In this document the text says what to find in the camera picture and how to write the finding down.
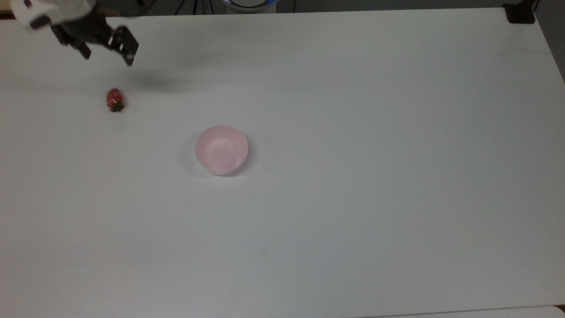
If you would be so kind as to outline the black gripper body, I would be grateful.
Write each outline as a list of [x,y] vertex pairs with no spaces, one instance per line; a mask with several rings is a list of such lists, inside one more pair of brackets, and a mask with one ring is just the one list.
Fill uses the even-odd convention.
[[108,49],[118,48],[118,43],[113,40],[115,30],[107,24],[105,14],[99,10],[76,20],[51,24],[50,28],[62,45],[93,43]]

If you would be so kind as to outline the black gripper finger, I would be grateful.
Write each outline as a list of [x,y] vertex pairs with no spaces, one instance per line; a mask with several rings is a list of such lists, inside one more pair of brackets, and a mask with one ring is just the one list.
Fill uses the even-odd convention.
[[126,65],[131,67],[139,49],[139,43],[127,26],[118,26],[109,40],[109,48],[119,53]]
[[70,45],[77,52],[79,52],[85,60],[89,60],[89,58],[91,56],[91,50],[86,45],[86,42],[84,40],[70,39],[70,40],[67,41],[67,45]]

